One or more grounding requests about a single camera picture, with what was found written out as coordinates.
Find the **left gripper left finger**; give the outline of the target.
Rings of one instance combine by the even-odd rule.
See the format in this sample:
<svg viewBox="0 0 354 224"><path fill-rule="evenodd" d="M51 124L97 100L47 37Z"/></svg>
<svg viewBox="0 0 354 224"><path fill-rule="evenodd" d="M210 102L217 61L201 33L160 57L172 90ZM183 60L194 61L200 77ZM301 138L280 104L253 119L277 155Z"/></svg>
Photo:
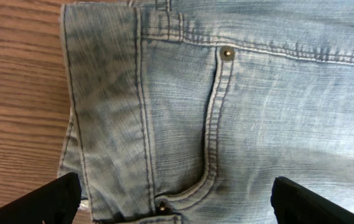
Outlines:
<svg viewBox="0 0 354 224"><path fill-rule="evenodd" d="M80 206L78 174L69 172L0 208L0 224L71 224Z"/></svg>

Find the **light blue denim shorts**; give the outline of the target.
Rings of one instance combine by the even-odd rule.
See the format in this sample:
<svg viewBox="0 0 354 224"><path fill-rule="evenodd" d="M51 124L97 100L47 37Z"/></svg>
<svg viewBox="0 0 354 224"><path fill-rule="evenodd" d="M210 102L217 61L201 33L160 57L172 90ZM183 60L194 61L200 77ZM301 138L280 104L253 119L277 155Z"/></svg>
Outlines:
<svg viewBox="0 0 354 224"><path fill-rule="evenodd" d="M354 213L354 1L63 5L94 223L275 223L285 176Z"/></svg>

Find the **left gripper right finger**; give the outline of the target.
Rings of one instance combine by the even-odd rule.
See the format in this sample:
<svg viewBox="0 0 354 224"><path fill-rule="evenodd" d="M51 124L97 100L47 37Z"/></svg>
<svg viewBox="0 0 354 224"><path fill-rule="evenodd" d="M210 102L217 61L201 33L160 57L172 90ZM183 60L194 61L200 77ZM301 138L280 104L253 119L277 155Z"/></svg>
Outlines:
<svg viewBox="0 0 354 224"><path fill-rule="evenodd" d="M278 224L354 224L354 213L286 177L275 178L271 206Z"/></svg>

